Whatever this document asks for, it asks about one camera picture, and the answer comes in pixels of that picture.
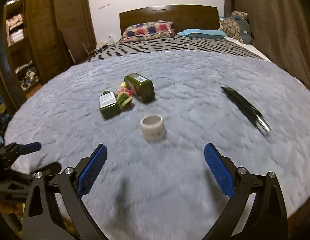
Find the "green container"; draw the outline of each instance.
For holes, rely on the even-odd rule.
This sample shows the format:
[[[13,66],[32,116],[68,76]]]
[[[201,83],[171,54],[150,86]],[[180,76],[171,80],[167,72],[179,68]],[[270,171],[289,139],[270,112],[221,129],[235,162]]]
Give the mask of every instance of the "green container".
[[[155,98],[154,85],[151,80],[137,73],[129,74],[124,78],[127,88],[141,102],[148,103]]]
[[[99,108],[105,119],[111,118],[121,112],[114,92],[109,91],[105,91],[103,95],[99,97]]]

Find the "quilted bedspread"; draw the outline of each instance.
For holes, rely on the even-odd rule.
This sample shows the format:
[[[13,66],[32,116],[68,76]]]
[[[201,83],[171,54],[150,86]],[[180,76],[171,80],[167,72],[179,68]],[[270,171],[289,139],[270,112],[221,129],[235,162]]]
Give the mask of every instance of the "quilted bedspread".
[[[137,72],[154,83],[156,100],[104,120],[98,97]],[[223,93],[238,90],[272,128],[265,138]],[[148,143],[139,127],[162,115],[167,136]],[[21,156],[22,172],[59,161],[74,167],[99,143],[108,159],[82,200],[110,239],[202,239],[227,204],[203,149],[212,142],[236,166],[277,174],[290,216],[310,195],[310,92],[271,62],[203,51],[109,58],[71,67],[20,108],[6,143],[40,141]],[[250,211],[249,198],[242,229]],[[62,214],[66,214],[61,205]]]

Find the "silver bolt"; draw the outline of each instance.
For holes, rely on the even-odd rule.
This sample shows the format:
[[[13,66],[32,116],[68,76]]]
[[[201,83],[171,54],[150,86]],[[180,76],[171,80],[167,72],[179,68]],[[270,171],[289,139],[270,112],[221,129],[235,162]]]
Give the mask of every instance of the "silver bolt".
[[[276,174],[273,172],[268,173],[268,176],[271,177],[272,179],[276,178]]]
[[[72,172],[73,172],[73,168],[72,167],[68,167],[68,168],[66,168],[65,170],[64,170],[64,172],[66,173],[66,174],[71,174]]]
[[[246,170],[244,167],[239,167],[239,168],[238,168],[238,172],[239,172],[240,174],[246,174],[247,170]]]
[[[36,179],[39,179],[40,177],[42,177],[42,173],[41,172],[37,172],[36,174],[35,174],[35,178]]]

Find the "striped bed sheet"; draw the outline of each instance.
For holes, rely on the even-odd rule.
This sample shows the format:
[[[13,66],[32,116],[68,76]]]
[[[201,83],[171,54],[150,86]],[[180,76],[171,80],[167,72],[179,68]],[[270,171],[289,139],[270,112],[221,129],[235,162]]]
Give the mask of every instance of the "striped bed sheet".
[[[108,47],[107,50],[97,53],[89,62],[109,57],[172,50],[203,50],[262,59],[260,56],[226,39],[185,38],[177,34],[172,38],[116,43]]]

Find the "roll of tape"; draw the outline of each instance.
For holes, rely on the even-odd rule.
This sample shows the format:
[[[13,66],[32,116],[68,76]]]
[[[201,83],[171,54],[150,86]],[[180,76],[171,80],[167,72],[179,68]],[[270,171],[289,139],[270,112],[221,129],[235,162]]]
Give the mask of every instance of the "roll of tape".
[[[147,141],[158,141],[166,134],[164,120],[158,114],[145,116],[141,120],[141,130]]]

